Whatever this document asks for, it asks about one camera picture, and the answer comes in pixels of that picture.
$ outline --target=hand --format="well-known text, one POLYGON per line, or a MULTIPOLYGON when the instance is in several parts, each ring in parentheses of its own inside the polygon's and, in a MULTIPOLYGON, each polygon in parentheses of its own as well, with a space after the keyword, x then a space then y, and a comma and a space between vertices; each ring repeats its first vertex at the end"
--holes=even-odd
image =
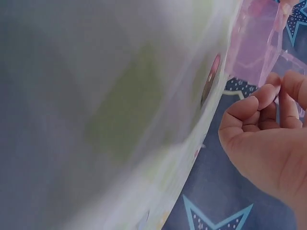
POLYGON ((293 7, 298 3, 299 3, 299 0, 281 0, 280 1, 280 4, 282 5, 282 10, 283 10, 283 22, 281 25, 281 29, 285 28, 287 24, 287 20, 290 14, 292 13, 293 7))
POLYGON ((295 101, 306 110, 307 77, 289 71, 280 80, 271 73, 263 87, 226 110, 219 138, 240 173, 293 208, 298 225, 305 229, 307 119, 299 120, 295 101), (276 122, 277 96, 280 124, 276 122))

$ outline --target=green printed design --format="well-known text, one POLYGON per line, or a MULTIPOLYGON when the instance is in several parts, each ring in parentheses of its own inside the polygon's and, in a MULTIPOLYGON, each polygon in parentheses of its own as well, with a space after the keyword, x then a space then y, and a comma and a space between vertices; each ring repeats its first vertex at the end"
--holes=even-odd
POLYGON ((173 139, 173 132, 166 131, 164 134, 164 139, 161 145, 161 149, 157 150, 155 153, 155 158, 152 159, 151 166, 146 169, 144 175, 146 178, 152 182, 158 175, 163 161, 166 159, 168 154, 168 147, 170 146, 171 140, 173 139))
POLYGON ((86 138, 97 151, 121 162, 131 156, 162 99, 158 74, 154 49, 146 45, 87 124, 86 138))
POLYGON ((128 223, 122 223, 119 226, 115 227, 115 230, 128 229, 128 223))
POLYGON ((220 36, 219 45, 220 46, 227 46, 229 42, 229 30, 232 29, 230 25, 230 19, 228 17, 224 17, 223 25, 222 25, 222 35, 220 36))
POLYGON ((177 159, 173 159, 174 161, 167 166, 167 170, 164 173, 164 177, 161 181, 161 189, 165 191, 168 188, 168 184, 171 180, 174 180, 177 176, 176 174, 176 162, 177 159))
POLYGON ((212 0, 193 0, 194 33, 198 41, 209 19, 212 17, 212 0))

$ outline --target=finger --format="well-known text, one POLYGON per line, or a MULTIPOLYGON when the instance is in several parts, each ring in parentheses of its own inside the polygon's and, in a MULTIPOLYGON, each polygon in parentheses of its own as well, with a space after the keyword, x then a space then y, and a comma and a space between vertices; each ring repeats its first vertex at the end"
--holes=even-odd
POLYGON ((305 116, 304 116, 303 127, 307 127, 307 113, 305 113, 305 116))
POLYGON ((307 77, 294 71, 286 72, 283 82, 286 93, 304 109, 307 109, 307 77))
POLYGON ((271 104, 276 97, 276 88, 271 84, 263 85, 259 90, 253 92, 251 96, 255 96, 259 101, 258 110, 262 110, 271 104))
POLYGON ((279 93, 280 126, 282 128, 301 128, 296 102, 287 94, 284 87, 279 93))
POLYGON ((229 148, 231 139, 243 133, 243 121, 251 118, 258 106, 257 98, 251 96, 234 103, 225 111, 219 127, 219 138, 225 151, 229 148))
POLYGON ((280 128, 276 122, 276 103, 272 102, 268 107, 261 111, 258 127, 261 130, 280 128))
POLYGON ((300 178, 295 176, 297 170, 302 169, 297 166, 303 155, 295 149, 305 153, 307 145, 299 148, 297 145, 304 143, 306 138, 305 129, 279 128, 243 133, 231 139, 226 153, 240 173, 255 186, 290 204, 289 198, 299 190, 305 175, 299 172, 300 178))
POLYGON ((260 129, 258 128, 260 112, 256 111, 255 114, 249 119, 243 121, 242 130, 244 132, 258 132, 260 129))
MULTIPOLYGON (((277 73, 270 73, 266 84, 271 84, 275 87, 275 97, 279 94, 280 87, 281 87, 281 79, 277 73)), ((272 102, 263 110, 261 110, 259 124, 258 127, 261 130, 264 129, 272 129, 272 128, 279 128, 279 124, 276 122, 276 103, 272 102)))

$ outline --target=pink sheer organza bag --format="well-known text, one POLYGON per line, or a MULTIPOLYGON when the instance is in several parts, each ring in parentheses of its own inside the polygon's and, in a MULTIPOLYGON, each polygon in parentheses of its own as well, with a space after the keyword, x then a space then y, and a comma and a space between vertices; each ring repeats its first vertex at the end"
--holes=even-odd
MULTIPOLYGON (((232 31, 225 71, 261 87, 270 72, 281 77, 288 70, 307 73, 307 65, 282 50, 283 32, 277 31, 283 13, 272 0, 243 0, 232 31)), ((300 117, 305 111, 299 106, 300 117)))

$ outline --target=star pattern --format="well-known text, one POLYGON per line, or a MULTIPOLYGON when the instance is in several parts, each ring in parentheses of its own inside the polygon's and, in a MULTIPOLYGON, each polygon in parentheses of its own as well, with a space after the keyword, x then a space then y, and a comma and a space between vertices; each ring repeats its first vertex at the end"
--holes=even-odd
POLYGON ((190 230, 241 230, 253 205, 214 224, 188 198, 183 195, 190 230))
POLYGON ((295 44, 297 32, 300 26, 307 26, 307 0, 300 2, 293 7, 293 13, 289 16, 286 29, 292 46, 295 44))

